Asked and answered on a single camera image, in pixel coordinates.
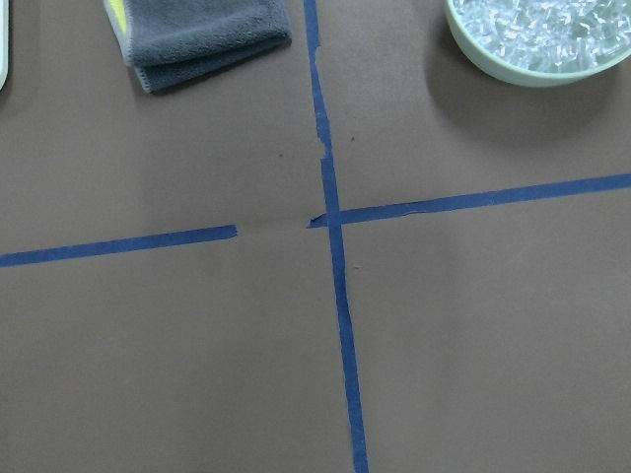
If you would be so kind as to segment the grey folded cloth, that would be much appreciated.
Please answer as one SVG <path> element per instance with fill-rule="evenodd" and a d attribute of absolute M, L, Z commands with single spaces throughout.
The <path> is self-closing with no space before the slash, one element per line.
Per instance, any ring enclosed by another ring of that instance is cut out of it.
<path fill-rule="evenodd" d="M 291 41 L 282 1 L 105 1 L 123 62 L 146 93 L 231 67 Z"/>

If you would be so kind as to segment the green bowl of ice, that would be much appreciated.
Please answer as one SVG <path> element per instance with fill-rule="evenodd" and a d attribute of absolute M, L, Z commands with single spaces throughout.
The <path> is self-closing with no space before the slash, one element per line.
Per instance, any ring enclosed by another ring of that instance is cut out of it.
<path fill-rule="evenodd" d="M 461 52 L 508 84 L 572 84 L 630 57 L 628 1 L 446 1 L 444 9 Z"/>

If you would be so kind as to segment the cream bear serving tray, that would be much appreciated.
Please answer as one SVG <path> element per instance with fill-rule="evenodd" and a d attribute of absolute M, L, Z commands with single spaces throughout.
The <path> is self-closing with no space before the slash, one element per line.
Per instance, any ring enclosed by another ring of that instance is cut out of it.
<path fill-rule="evenodd" d="M 3 89 L 9 72 L 9 24 L 10 1 L 0 0 L 0 90 Z"/>

